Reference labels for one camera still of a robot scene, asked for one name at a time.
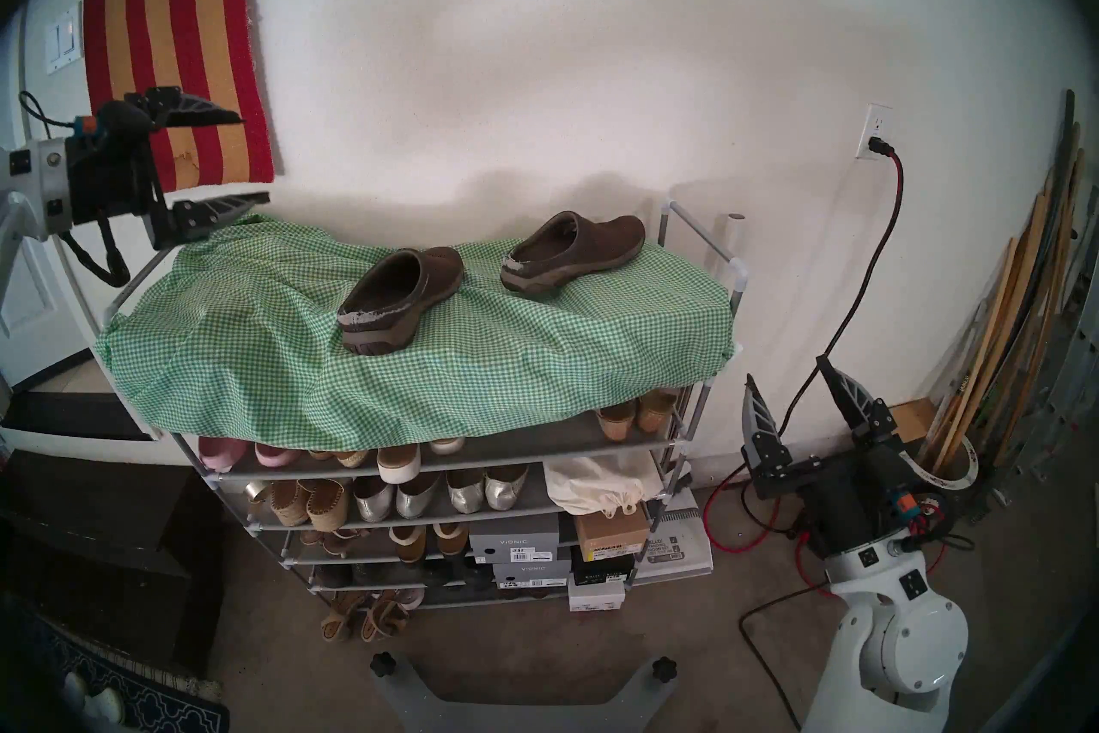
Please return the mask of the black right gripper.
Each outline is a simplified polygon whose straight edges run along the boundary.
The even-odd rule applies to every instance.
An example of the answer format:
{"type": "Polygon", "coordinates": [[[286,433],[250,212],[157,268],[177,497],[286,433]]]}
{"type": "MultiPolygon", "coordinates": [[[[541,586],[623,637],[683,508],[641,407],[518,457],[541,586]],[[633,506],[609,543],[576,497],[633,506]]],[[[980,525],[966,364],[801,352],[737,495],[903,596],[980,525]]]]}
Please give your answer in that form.
{"type": "Polygon", "coordinates": [[[781,501],[795,496],[800,500],[791,525],[782,532],[788,538],[807,535],[811,552],[823,559],[904,527],[904,512],[897,500],[912,492],[921,477],[909,464],[909,446],[887,443],[897,436],[897,424],[881,398],[836,369],[826,356],[818,356],[815,364],[855,446],[795,460],[748,374],[742,403],[742,454],[759,499],[781,501]]]}

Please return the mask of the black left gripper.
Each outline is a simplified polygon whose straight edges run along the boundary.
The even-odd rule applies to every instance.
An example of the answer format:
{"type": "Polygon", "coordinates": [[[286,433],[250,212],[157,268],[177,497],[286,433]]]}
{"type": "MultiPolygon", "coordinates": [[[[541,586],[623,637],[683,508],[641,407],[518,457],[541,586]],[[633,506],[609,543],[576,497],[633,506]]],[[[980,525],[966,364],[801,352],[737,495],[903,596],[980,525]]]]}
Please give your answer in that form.
{"type": "Polygon", "coordinates": [[[95,116],[74,124],[65,142],[73,225],[132,214],[144,220],[155,249],[209,238],[235,224],[255,207],[269,203],[266,191],[184,200],[169,209],[160,187],[151,137],[166,127],[237,126],[233,109],[179,87],[151,87],[124,100],[106,101],[95,116]]]}

